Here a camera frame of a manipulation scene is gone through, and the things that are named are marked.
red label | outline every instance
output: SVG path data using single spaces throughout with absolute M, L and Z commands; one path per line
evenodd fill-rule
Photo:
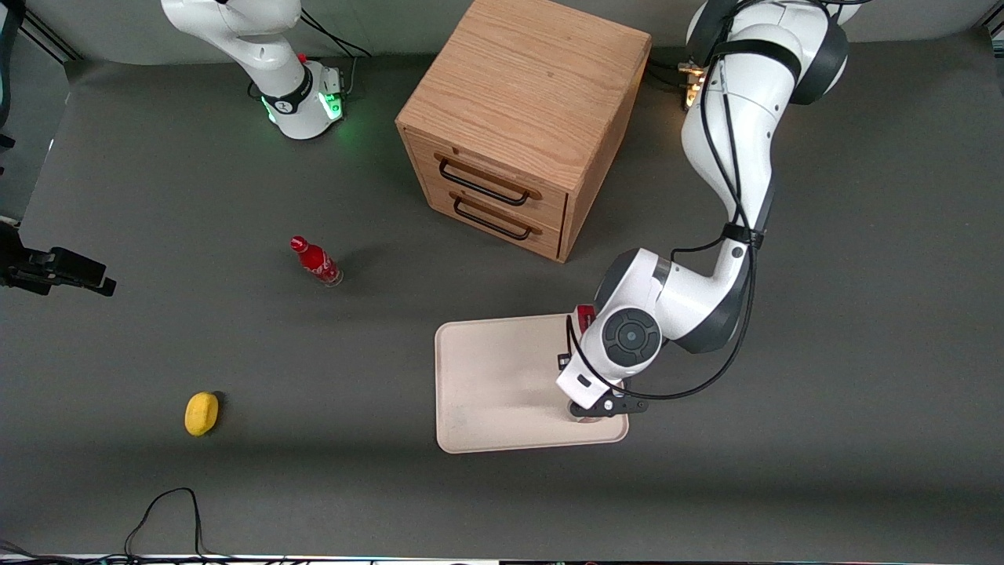
M 575 314 L 578 315 L 578 331 L 585 333 L 585 329 L 596 320 L 596 309 L 591 304 L 580 304 L 575 307 Z

black drawer handle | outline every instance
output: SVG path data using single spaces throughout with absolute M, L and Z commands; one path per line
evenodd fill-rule
M 446 166 L 449 165 L 449 164 L 450 164 L 449 161 L 447 161 L 446 159 L 440 159 L 440 174 L 443 175 L 444 179 L 446 179 L 448 181 L 451 181 L 451 182 L 455 182 L 455 183 L 459 184 L 460 186 L 463 186 L 463 187 L 466 187 L 466 188 L 470 188 L 471 190 L 473 190 L 475 192 L 480 192 L 481 194 L 484 194 L 485 196 L 488 196 L 490 198 L 494 198 L 494 199 L 498 200 L 499 202 L 505 202 L 506 204 L 508 204 L 510 206 L 522 206 L 523 204 L 526 203 L 526 199 L 530 196 L 530 193 L 528 191 L 524 190 L 523 191 L 523 196 L 520 196 L 518 199 L 509 198 L 508 196 L 504 196 L 502 194 L 499 194 L 498 192 L 495 192 L 494 190 L 489 190 L 489 189 L 487 189 L 487 188 L 485 188 L 485 187 L 483 187 L 481 185 L 474 184 L 473 182 L 471 182 L 471 181 L 469 181 L 467 179 L 462 179 L 462 178 L 458 177 L 457 175 L 455 175 L 453 173 L 447 172 Z
M 463 202 L 463 200 L 460 198 L 460 196 L 455 196 L 454 197 L 454 200 L 453 200 L 453 211 L 457 212 L 457 215 L 460 216 L 460 217 L 467 218 L 467 219 L 471 220 L 472 222 L 475 222 L 477 224 L 483 225 L 483 226 L 485 226 L 485 227 L 487 227 L 487 228 L 489 228 L 489 229 L 491 229 L 493 231 L 497 231 L 497 232 L 501 233 L 502 235 L 505 235 L 506 237 L 515 239 L 516 241 L 522 241 L 522 240 L 524 240 L 524 239 L 526 239 L 527 237 L 530 236 L 531 229 L 529 227 L 526 228 L 526 231 L 524 231 L 523 233 L 516 233 L 514 231 L 509 231 L 508 229 L 506 229 L 504 227 L 499 227 L 499 226 L 493 224 L 492 222 L 490 222 L 488 220 L 483 220 L 483 219 L 479 218 L 478 216 L 475 216 L 474 214 L 472 214 L 470 212 L 465 212 L 464 210 L 461 210 L 460 209 L 460 203 L 461 202 Z

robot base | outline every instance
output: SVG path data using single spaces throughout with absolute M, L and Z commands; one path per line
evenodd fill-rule
M 287 136 L 308 139 L 323 133 L 331 123 L 341 119 L 344 108 L 341 97 L 341 75 L 337 68 L 328 68 L 317 61 L 304 66 L 313 74 L 313 88 L 295 113 L 279 113 L 265 103 L 268 117 Z

drawer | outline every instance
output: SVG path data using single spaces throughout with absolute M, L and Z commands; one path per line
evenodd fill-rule
M 484 204 L 530 224 L 561 230 L 564 192 L 481 164 L 465 155 L 462 148 L 434 142 L 415 130 L 406 128 L 406 131 L 427 197 L 437 190 L 453 191 L 465 202 Z
M 469 199 L 457 190 L 430 191 L 429 205 L 481 231 L 557 260 L 561 232 L 553 227 L 534 225 L 513 217 L 508 210 Z

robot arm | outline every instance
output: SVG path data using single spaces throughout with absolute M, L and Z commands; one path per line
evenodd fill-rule
M 557 379 L 576 404 L 591 408 L 609 390 L 594 372 L 617 385 L 648 367 L 664 343 L 704 353 L 730 341 L 752 280 L 750 245 L 759 244 L 773 198 L 774 129 L 789 100 L 809 103 L 839 78 L 847 42 L 837 22 L 856 8 L 709 0 L 694 16 L 688 50 L 709 70 L 682 137 L 725 206 L 718 260 L 711 276 L 646 249 L 613 261 L 596 292 L 596 320 L 581 338 L 586 359 L 572 352 Z
M 179 30 L 232 57 L 262 93 L 286 135 L 309 138 L 342 115 L 336 68 L 301 61 L 282 36 L 300 19 L 300 0 L 161 0 Z

